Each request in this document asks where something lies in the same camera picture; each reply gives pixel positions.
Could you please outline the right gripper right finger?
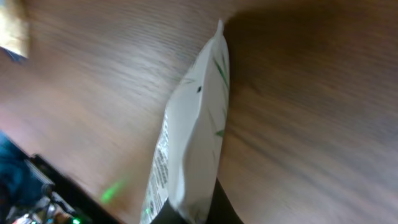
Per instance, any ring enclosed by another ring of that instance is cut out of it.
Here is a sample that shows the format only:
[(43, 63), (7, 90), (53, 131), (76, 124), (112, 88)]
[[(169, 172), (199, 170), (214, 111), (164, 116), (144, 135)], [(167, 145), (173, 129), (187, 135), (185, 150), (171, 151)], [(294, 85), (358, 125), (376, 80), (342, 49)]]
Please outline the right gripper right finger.
[(243, 224), (218, 179), (206, 224)]

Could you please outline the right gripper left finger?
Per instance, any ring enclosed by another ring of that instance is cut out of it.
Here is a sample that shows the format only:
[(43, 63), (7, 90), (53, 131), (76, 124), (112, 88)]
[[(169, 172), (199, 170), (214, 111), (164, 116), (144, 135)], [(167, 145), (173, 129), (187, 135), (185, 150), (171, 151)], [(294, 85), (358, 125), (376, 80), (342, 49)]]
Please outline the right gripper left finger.
[(176, 212), (167, 199), (160, 212), (150, 224), (188, 224), (181, 215)]

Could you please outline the white tube with gold cap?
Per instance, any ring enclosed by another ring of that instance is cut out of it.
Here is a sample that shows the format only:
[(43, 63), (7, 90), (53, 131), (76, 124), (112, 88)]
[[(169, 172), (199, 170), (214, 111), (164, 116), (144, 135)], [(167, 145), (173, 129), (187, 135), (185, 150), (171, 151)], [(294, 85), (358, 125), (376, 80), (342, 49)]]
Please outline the white tube with gold cap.
[(229, 104), (229, 52), (223, 21), (172, 93), (156, 144), (140, 222), (166, 202), (187, 223), (210, 211)]

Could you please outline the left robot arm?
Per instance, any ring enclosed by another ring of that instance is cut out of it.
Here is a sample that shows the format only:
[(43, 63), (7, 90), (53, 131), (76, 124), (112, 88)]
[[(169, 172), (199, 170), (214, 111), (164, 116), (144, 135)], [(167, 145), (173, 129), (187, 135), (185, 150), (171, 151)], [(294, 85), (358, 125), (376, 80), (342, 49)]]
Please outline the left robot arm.
[(1, 133), (1, 223), (116, 224), (120, 221), (38, 154)]

